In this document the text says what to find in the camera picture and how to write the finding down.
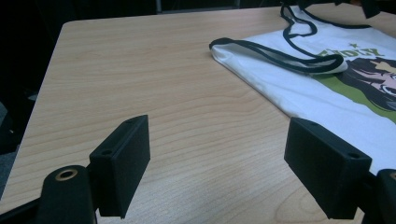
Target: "black plastic bracket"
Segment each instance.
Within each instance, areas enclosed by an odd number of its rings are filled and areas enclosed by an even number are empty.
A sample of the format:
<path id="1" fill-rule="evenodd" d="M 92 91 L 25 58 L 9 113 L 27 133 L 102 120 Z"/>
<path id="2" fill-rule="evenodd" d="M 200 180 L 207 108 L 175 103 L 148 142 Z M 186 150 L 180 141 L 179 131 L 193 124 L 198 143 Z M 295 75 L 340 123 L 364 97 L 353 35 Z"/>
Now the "black plastic bracket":
<path id="1" fill-rule="evenodd" d="M 396 171 L 370 173 L 372 159 L 319 124 L 291 118 L 285 161 L 328 218 L 396 223 Z"/>
<path id="2" fill-rule="evenodd" d="M 0 216 L 3 223 L 96 223 L 124 218 L 150 160 L 149 119 L 125 120 L 90 155 L 87 168 L 60 168 L 44 180 L 41 197 Z"/>

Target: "wooden table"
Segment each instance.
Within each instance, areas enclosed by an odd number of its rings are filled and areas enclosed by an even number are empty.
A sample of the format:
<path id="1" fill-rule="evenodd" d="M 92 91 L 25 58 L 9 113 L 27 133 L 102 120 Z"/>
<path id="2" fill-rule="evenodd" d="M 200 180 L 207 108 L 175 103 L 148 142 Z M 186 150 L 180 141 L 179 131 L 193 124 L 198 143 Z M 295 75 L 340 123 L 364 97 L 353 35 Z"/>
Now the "wooden table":
<path id="1" fill-rule="evenodd" d="M 309 10 L 396 36 L 396 16 Z M 100 223 L 360 223 L 328 220 L 283 160 L 289 118 L 216 63 L 208 44 L 283 29 L 279 8 L 94 21 L 62 29 L 0 213 L 40 195 L 125 119 L 148 114 L 151 161 L 127 218 Z"/>

